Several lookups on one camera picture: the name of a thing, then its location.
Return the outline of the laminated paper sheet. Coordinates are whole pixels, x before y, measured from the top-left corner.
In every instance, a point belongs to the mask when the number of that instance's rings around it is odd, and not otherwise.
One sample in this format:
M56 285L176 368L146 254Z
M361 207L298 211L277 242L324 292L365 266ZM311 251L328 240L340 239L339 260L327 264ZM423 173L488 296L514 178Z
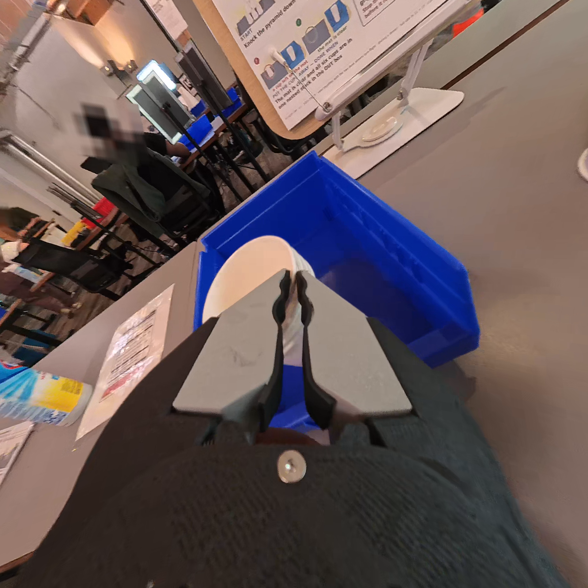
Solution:
M75 446L109 421L141 380L160 362L174 284L124 321L114 332L85 412Z

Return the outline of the black folding chair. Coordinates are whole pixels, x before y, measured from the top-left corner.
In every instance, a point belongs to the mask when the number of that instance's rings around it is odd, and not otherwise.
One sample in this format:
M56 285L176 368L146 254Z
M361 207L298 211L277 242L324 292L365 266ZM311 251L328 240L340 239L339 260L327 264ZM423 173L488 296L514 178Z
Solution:
M89 293L99 293L112 300L117 296L109 287L122 276L128 277L133 264L126 259L126 246L100 257L96 253L76 251L34 238L1 246L7 263L17 263L28 269L38 269L65 277Z

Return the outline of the small blue storage bin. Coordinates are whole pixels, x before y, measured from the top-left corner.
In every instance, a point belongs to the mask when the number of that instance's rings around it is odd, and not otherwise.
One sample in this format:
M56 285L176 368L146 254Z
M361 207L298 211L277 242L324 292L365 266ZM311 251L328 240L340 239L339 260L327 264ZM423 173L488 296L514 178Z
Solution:
M190 141L190 137L198 142L203 149L217 138L217 131L222 125L222 119L215 116L209 120L207 115L202 115L188 129L188 135L182 135L177 143L183 144L191 153L196 151L196 145Z

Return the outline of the nested white paper cups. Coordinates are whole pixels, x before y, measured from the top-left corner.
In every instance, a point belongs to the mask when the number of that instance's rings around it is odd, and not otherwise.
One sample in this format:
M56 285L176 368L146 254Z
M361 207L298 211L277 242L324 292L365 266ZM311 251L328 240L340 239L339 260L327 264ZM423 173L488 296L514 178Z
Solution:
M296 278L296 275L300 271L305 271L310 275L315 276L315 272L311 264L305 260L305 258L298 253L294 248L290 248L290 274L292 279Z

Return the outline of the cardboard box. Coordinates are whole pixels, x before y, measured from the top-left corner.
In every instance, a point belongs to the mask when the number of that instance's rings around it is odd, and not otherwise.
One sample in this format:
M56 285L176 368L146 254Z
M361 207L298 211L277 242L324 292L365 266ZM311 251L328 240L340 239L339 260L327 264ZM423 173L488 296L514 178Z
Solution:
M59 16L94 26L114 3L115 1L59 1Z

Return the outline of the grey computer monitor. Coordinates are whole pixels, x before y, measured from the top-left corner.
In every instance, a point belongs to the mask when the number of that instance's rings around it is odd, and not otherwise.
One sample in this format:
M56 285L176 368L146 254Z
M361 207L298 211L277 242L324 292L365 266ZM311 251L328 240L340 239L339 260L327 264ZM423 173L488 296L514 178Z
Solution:
M186 43L175 61L214 114L220 115L224 109L232 106L233 101L194 41Z
M172 145L195 121L157 71L151 71L144 81L138 80L124 96Z

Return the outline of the blue yellow wipes canister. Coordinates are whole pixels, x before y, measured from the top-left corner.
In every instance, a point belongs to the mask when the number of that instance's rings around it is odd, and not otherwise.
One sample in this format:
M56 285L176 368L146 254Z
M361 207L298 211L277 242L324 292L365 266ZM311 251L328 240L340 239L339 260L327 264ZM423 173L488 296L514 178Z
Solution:
M1 417L70 426L83 415L92 394L90 384L1 362Z

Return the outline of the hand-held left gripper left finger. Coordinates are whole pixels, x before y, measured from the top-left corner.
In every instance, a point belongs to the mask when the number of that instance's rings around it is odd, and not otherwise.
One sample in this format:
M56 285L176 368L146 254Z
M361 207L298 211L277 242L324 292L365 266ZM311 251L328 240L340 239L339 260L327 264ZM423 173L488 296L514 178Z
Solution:
M268 429L282 397L283 322L292 278L279 270L206 326L212 329L173 401L184 414Z

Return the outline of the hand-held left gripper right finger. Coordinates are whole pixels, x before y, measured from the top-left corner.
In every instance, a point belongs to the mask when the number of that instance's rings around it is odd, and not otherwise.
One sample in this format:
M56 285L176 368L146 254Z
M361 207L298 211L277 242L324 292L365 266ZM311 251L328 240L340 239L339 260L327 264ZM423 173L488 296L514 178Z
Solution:
M368 317L307 271L296 274L305 405L321 430L403 417L413 405Z

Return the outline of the wooden instruction board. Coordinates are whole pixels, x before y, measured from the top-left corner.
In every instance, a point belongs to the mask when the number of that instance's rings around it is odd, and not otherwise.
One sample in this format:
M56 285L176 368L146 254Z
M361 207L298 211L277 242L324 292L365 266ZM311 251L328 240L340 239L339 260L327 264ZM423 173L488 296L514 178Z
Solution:
M267 127L310 136L478 1L194 1Z

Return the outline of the blue plastic bin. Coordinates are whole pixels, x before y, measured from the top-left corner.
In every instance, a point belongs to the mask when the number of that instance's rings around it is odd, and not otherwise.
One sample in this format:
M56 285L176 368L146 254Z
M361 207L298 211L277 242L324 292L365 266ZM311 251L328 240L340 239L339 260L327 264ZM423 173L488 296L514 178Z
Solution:
M277 236L325 286L363 312L413 405L394 422L407 432L461 435L470 417L431 370L479 345L469 278L444 248L334 164L311 154L201 238L199 324L212 281L229 257Z

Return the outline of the green jacket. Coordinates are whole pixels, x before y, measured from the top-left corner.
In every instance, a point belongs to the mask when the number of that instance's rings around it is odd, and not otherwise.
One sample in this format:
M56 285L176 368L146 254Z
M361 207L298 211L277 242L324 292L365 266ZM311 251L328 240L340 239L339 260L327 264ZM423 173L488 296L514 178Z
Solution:
M159 236L191 223L209 226L219 218L212 193L169 158L149 148L137 165L112 163L92 187L135 223Z

